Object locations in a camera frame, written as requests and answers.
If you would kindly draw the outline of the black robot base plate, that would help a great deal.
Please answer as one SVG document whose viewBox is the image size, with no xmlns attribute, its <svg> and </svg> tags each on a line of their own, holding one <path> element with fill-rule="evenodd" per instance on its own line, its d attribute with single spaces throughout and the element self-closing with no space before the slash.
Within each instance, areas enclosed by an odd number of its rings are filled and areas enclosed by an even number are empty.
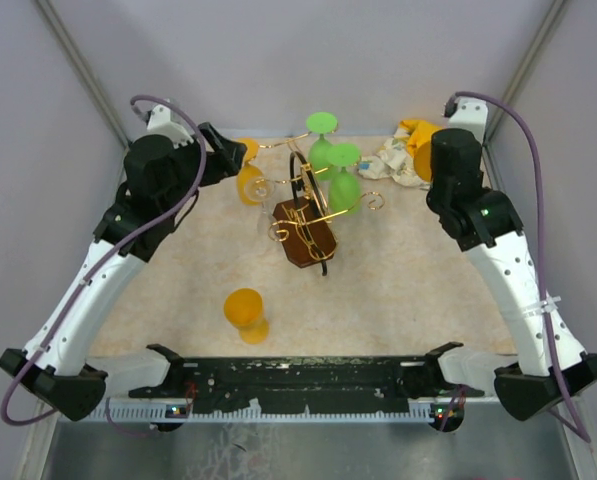
<svg viewBox="0 0 597 480">
<path fill-rule="evenodd" d="M 255 400 L 264 414 L 406 413 L 409 402 L 453 389 L 424 356 L 187 357 L 134 399 L 184 398 L 197 414 L 231 413 Z"/>
</svg>

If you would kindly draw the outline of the gold wire wine glass rack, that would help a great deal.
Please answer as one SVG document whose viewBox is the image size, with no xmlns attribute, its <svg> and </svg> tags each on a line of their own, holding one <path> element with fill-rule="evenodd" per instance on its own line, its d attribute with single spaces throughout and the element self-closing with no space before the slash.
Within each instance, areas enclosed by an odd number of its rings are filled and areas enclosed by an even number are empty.
<svg viewBox="0 0 597 480">
<path fill-rule="evenodd" d="M 329 262 L 338 248 L 333 231 L 335 219 L 352 213 L 331 213 L 328 192 L 331 179 L 321 182 L 307 156 L 297 145 L 295 137 L 284 140 L 289 146 L 289 178 L 283 183 L 291 189 L 291 197 L 277 203 L 268 236 L 283 245 L 284 253 L 293 265 L 304 269 L 318 266 L 322 276 L 329 273 Z M 383 195 L 376 191 L 362 191 L 357 210 L 365 206 L 378 211 L 385 205 Z"/>
</svg>

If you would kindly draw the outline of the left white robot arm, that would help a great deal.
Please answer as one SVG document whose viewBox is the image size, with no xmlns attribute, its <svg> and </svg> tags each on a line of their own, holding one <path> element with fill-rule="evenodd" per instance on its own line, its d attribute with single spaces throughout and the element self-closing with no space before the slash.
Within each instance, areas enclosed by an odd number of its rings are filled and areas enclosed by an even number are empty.
<svg viewBox="0 0 597 480">
<path fill-rule="evenodd" d="M 92 357 L 90 347 L 117 299 L 178 227 L 175 217 L 202 186 L 235 176 L 247 148 L 208 122 L 180 140 L 149 133 L 128 148 L 126 179 L 94 231 L 79 275 L 50 319 L 21 349 L 8 348 L 0 368 L 51 410 L 79 421 L 111 397 L 179 394 L 182 358 L 152 344 L 129 355 Z"/>
</svg>

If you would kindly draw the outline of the clear wine glass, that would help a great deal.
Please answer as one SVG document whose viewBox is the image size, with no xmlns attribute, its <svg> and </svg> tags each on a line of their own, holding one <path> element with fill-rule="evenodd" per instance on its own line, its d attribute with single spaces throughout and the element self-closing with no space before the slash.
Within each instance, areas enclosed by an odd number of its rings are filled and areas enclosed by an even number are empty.
<svg viewBox="0 0 597 480">
<path fill-rule="evenodd" d="M 254 177 L 245 184 L 244 193 L 248 200 L 260 207 L 257 230 L 259 234 L 267 236 L 274 222 L 272 210 L 275 206 L 276 183 L 262 176 Z"/>
</svg>

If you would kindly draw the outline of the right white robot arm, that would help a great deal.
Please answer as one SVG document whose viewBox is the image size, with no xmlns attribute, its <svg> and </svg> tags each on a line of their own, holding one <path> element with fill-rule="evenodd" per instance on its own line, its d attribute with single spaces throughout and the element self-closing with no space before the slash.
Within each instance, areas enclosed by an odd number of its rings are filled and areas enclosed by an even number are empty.
<svg viewBox="0 0 597 480">
<path fill-rule="evenodd" d="M 496 396 L 525 421 L 597 382 L 589 353 L 542 295 L 523 225 L 510 199 L 484 186 L 482 146 L 464 129 L 447 128 L 430 142 L 432 183 L 427 205 L 477 269 L 509 329 L 516 352 L 498 355 L 454 346 L 424 372 L 439 396 L 459 384 Z"/>
</svg>

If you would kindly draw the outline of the green wine glass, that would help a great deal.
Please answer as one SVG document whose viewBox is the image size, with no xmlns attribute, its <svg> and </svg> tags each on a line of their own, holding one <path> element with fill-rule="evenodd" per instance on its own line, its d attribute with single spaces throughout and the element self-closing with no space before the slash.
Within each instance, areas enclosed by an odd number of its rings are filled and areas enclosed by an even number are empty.
<svg viewBox="0 0 597 480">
<path fill-rule="evenodd" d="M 316 172 L 319 181 L 329 181 L 334 174 L 334 169 L 327 160 L 327 153 L 332 143 L 326 138 L 327 134 L 334 132 L 338 126 L 338 119 L 329 112 L 316 112 L 306 120 L 306 127 L 310 133 L 317 134 L 317 140 L 308 152 L 308 161 Z"/>
<path fill-rule="evenodd" d="M 361 158 L 360 149 L 353 143 L 333 145 L 326 155 L 333 168 L 328 192 L 328 206 L 331 213 L 352 213 L 357 210 L 361 188 L 357 177 L 349 171 Z"/>
</svg>

